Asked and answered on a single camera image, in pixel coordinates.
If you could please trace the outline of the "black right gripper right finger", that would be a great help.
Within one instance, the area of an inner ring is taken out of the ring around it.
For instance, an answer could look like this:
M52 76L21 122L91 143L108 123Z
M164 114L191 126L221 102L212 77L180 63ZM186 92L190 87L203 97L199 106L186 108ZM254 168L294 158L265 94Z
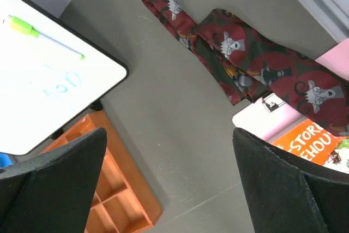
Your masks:
M348 174L242 128L234 129L232 143L255 232L348 232Z

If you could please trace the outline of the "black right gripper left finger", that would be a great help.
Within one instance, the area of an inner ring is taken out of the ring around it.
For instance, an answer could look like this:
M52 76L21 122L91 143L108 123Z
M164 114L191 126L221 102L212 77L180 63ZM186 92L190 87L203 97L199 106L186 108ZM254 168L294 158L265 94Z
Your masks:
M107 145L97 128L1 169L1 232L84 232Z

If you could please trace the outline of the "red patterned necktie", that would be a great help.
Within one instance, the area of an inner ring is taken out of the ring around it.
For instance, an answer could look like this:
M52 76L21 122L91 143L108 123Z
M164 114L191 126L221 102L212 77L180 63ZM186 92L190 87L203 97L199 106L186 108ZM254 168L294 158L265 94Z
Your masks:
M142 0L215 78L232 104L273 92L335 136L348 135L348 81L224 9L196 23L176 0Z

